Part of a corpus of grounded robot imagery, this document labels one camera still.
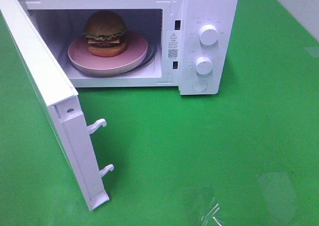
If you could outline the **round microwave door button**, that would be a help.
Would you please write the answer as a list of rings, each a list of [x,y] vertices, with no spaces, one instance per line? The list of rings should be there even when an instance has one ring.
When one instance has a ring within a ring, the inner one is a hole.
[[[192,88],[197,92],[203,92],[207,89],[207,82],[205,80],[197,80],[193,83]]]

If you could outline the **white microwave knob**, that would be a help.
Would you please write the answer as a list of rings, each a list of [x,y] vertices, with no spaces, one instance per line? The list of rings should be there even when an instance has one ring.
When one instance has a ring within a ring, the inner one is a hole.
[[[213,69],[213,63],[210,58],[203,56],[195,61],[195,70],[200,75],[209,74]]]
[[[199,29],[199,40],[203,45],[210,46],[219,39],[219,31],[217,27],[211,23],[203,25]]]

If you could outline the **burger with lettuce and cheese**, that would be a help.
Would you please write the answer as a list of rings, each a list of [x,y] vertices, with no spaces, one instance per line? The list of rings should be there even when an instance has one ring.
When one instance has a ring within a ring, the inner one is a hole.
[[[100,57],[113,57],[125,51],[127,41],[126,24],[122,17],[109,10],[100,10],[92,14],[84,28],[88,39],[88,51]]]

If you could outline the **pink round plate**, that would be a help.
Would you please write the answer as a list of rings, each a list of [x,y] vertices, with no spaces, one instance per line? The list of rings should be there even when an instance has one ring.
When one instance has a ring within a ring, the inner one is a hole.
[[[126,33],[125,51],[113,57],[100,57],[91,54],[87,40],[80,37],[68,48],[68,56],[78,70],[93,76],[112,76],[128,72],[142,63],[148,52],[147,40],[132,31]]]

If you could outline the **white microwave door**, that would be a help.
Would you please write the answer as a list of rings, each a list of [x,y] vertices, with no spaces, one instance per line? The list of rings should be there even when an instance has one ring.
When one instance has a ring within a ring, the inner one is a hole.
[[[0,0],[0,10],[85,202],[93,210],[109,200],[102,177],[114,169],[112,164],[99,169],[90,138],[107,125],[106,120],[87,125],[78,92],[19,0]]]

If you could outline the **glass microwave turntable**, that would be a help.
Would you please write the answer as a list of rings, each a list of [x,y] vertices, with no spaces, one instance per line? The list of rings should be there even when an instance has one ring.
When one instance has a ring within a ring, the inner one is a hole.
[[[151,43],[148,46],[148,51],[146,54],[145,59],[134,69],[126,72],[126,75],[133,75],[133,76],[142,76],[148,75],[154,72],[154,59],[157,53],[157,45],[155,43]]]

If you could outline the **white microwave oven body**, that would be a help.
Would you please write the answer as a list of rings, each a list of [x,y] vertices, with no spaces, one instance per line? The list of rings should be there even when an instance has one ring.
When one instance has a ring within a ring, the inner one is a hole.
[[[218,92],[237,0],[19,0],[29,19],[75,87],[176,86],[182,95]],[[105,9],[119,14],[129,31],[157,45],[153,73],[95,77],[79,71],[68,56],[70,44],[84,33],[87,18]],[[199,29],[213,24],[219,39],[210,46],[199,40]],[[195,61],[206,56],[213,69],[200,75]],[[205,80],[207,89],[192,85]]]

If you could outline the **clear tape piece on table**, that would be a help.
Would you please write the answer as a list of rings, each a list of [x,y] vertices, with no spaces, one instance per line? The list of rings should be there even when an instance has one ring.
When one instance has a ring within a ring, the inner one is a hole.
[[[208,211],[201,217],[200,226],[223,226],[224,222],[219,217],[219,212],[219,203],[210,206]]]

